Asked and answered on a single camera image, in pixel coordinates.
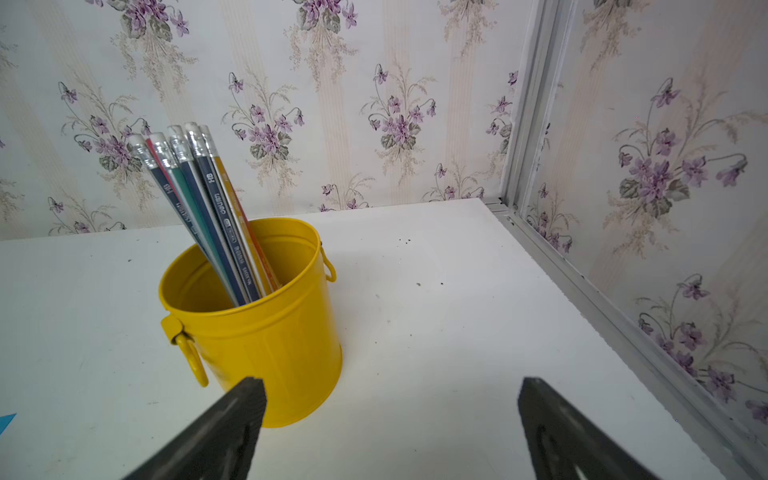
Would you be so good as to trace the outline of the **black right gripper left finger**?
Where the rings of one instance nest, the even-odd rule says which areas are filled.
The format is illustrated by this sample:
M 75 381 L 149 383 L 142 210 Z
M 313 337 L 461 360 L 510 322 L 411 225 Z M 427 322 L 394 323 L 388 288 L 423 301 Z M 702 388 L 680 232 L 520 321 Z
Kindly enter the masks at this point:
M 263 381 L 244 378 L 127 477 L 247 478 L 266 407 Z

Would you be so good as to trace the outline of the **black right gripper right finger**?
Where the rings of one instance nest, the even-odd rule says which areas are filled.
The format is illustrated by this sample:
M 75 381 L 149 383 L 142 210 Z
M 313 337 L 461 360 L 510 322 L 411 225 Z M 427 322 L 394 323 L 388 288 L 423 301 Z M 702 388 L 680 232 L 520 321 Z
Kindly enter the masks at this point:
M 538 479 L 655 479 L 547 382 L 523 379 L 518 396 Z

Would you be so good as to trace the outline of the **blue square paper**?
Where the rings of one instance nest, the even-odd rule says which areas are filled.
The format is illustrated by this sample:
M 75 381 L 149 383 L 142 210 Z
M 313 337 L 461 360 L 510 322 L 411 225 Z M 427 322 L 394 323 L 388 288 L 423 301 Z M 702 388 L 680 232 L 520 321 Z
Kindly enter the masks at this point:
M 16 417 L 15 414 L 9 414 L 9 415 L 4 415 L 0 417 L 0 435 L 2 435 L 6 431 L 9 425 L 15 419 L 15 417 Z

